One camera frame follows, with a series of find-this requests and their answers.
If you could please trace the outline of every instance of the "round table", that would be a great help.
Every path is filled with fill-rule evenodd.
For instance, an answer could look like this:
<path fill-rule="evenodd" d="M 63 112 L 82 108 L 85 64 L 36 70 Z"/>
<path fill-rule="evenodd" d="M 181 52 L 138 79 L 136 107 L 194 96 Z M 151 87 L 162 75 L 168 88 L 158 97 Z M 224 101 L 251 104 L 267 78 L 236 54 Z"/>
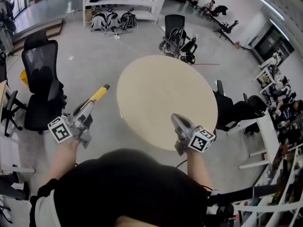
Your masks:
<path fill-rule="evenodd" d="M 194 68 L 168 56 L 135 60 L 122 72 L 117 100 L 127 124 L 148 143 L 175 150 L 173 113 L 214 131 L 218 109 L 207 81 Z"/>

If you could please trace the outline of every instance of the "white desk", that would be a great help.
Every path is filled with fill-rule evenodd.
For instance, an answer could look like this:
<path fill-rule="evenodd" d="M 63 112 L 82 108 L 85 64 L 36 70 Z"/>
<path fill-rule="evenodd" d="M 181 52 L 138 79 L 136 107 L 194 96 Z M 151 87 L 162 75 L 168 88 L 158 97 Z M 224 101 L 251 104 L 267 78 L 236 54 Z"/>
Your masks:
<path fill-rule="evenodd" d="M 257 119 L 252 119 L 252 120 L 242 120 L 238 124 L 238 126 L 231 129 L 230 131 L 228 131 L 227 134 L 231 135 L 239 130 L 242 130 L 242 129 L 252 125 L 253 123 L 257 123 L 259 126 L 259 129 L 260 129 L 263 141 L 264 141 L 265 149 L 251 153 L 250 157 L 260 155 L 263 153 L 267 153 L 268 160 L 243 164 L 243 165 L 239 166 L 240 169 L 272 163 L 274 161 L 274 159 L 276 157 L 276 153 L 278 152 L 278 149 L 279 149 L 278 137 L 276 135 L 276 130 L 274 128 L 274 125 L 272 123 L 268 110 L 265 111 L 265 116 L 262 118 L 257 118 Z"/>
<path fill-rule="evenodd" d="M 255 81 L 257 80 L 257 78 L 263 76 L 264 74 L 267 74 L 269 79 L 270 79 L 270 83 L 265 87 L 263 88 L 259 93 L 261 94 L 263 91 L 265 91 L 267 88 L 269 88 L 271 85 L 275 84 L 276 81 L 273 79 L 273 77 L 271 76 L 271 74 L 269 73 L 269 70 L 268 68 L 264 68 L 252 81 Z"/>
<path fill-rule="evenodd" d="M 4 102 L 5 93 L 7 91 L 8 87 L 6 84 L 6 80 L 0 83 L 0 119 L 1 119 L 1 113 L 2 113 L 2 107 Z M 1 156 L 0 156 L 0 171 L 12 171 L 12 172 L 27 172 L 27 173 L 34 173 L 35 170 L 32 168 L 23 168 L 23 167 L 14 167 L 14 166 L 7 166 L 5 164 L 1 163 Z"/>

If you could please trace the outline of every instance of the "ceiling light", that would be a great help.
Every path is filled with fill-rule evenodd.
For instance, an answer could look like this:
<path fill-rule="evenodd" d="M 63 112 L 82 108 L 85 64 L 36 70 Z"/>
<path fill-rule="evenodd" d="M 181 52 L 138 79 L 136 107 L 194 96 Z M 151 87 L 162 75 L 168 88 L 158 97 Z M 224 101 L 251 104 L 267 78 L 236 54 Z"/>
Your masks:
<path fill-rule="evenodd" d="M 272 22 L 272 24 L 273 24 L 274 26 L 276 26 L 276 28 L 280 31 L 280 33 L 284 35 L 284 37 L 286 38 L 286 40 L 289 41 L 288 37 L 287 37 L 286 34 L 279 28 L 279 26 L 276 25 L 275 22 L 274 22 L 272 19 L 269 19 L 269 20 L 270 20 L 270 22 Z"/>
<path fill-rule="evenodd" d="M 266 2 L 265 0 L 260 0 L 260 1 L 263 2 L 266 6 L 268 6 L 271 10 L 273 10 L 279 16 L 279 18 L 284 20 L 284 17 L 273 6 L 271 6 L 268 2 Z"/>

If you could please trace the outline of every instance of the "shelving unit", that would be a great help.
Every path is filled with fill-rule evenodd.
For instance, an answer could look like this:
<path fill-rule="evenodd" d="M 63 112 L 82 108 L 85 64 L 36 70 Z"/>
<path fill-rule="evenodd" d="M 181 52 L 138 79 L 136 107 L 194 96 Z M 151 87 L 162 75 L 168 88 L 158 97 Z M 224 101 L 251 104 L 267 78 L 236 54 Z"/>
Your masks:
<path fill-rule="evenodd" d="M 289 185 L 294 183 L 294 167 L 295 167 L 296 161 L 297 161 L 298 150 L 302 145 L 295 148 L 295 154 L 294 154 L 294 159 L 293 159 L 293 162 L 292 162 L 292 168 L 291 168 L 291 171 L 290 171 L 290 175 L 288 177 L 288 181 L 287 181 L 285 189 L 282 193 L 281 199 L 278 203 L 278 206 L 280 206 L 279 211 L 273 212 L 273 215 L 271 216 L 270 220 L 266 224 L 266 227 L 276 227 L 278 225 L 280 219 L 281 219 L 283 211 L 285 211 L 284 209 L 287 208 L 288 203 L 285 203 L 286 193 L 287 193 L 287 190 L 289 188 Z M 271 164 L 268 164 L 268 166 L 264 170 L 263 174 L 261 175 L 261 177 L 259 178 L 259 180 L 255 184 L 255 186 L 263 185 L 262 183 L 264 182 L 264 175 L 270 169 L 270 166 L 271 166 Z M 277 180 L 278 180 L 278 177 L 280 176 L 280 171 L 281 171 L 282 167 L 283 167 L 283 160 L 281 160 L 281 162 L 280 162 L 280 165 L 279 165 L 279 167 L 278 167 L 278 169 L 275 173 L 275 176 L 274 176 L 272 182 L 270 183 L 271 185 L 274 185 L 274 184 L 277 183 Z M 263 197 L 261 199 L 261 201 L 259 202 L 259 204 L 255 207 L 256 210 L 258 210 L 258 207 L 268 206 L 271 202 L 271 198 L 272 198 L 272 196 L 270 196 L 270 195 Z M 303 201 L 303 192 L 302 192 L 300 201 Z M 292 219 L 289 227 L 292 227 L 294 225 L 294 222 L 295 222 L 295 220 L 296 220 L 296 218 L 299 214 L 299 210 L 300 210 L 300 208 L 297 208 L 297 209 L 294 209 L 292 211 L 294 216 L 293 216 L 293 219 Z M 243 223 L 242 227 L 255 227 L 257 225 L 257 219 L 260 218 L 263 215 L 262 212 L 260 212 L 260 213 L 261 214 L 258 215 L 258 212 L 252 212 L 251 215 Z"/>
<path fill-rule="evenodd" d="M 110 5 L 110 4 L 117 4 L 117 5 L 130 5 L 130 6 L 143 6 L 145 10 L 140 10 L 140 8 L 135 8 L 133 14 L 136 15 L 137 19 L 144 19 L 144 20 L 153 20 L 157 21 L 160 11 L 162 9 L 164 0 L 101 0 L 98 2 L 90 2 L 90 0 L 83 0 L 83 26 L 85 27 L 85 9 L 87 6 L 101 6 L 101 5 Z M 127 10 L 116 10 L 117 14 L 120 16 L 123 15 Z"/>

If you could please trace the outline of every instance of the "yellow handle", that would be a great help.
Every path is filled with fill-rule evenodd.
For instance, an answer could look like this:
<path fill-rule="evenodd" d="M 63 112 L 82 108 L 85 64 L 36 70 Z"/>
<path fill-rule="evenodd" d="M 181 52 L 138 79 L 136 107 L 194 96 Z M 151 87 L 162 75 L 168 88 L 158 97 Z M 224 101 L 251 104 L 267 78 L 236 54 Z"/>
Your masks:
<path fill-rule="evenodd" d="M 105 84 L 103 87 L 101 87 L 87 102 L 86 104 L 89 102 L 89 101 L 93 101 L 94 103 L 99 101 L 104 95 L 105 93 L 107 92 L 107 90 L 109 89 L 109 85 L 108 84 Z"/>

